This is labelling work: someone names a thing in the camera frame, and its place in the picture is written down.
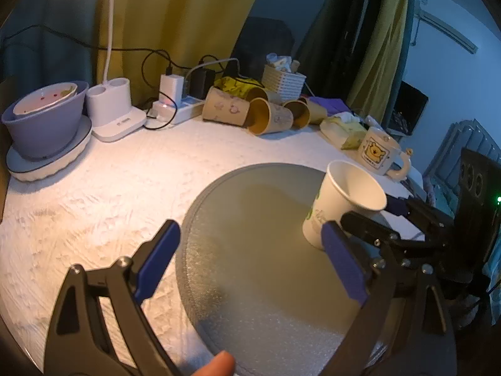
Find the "person's fingertip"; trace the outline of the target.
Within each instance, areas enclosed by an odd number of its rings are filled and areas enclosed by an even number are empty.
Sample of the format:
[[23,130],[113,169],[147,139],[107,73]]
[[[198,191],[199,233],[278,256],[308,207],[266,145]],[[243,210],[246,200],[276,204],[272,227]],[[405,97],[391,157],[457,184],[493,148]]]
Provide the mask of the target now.
[[192,376],[233,376],[235,365],[234,357],[227,351],[221,351],[208,364],[194,372]]

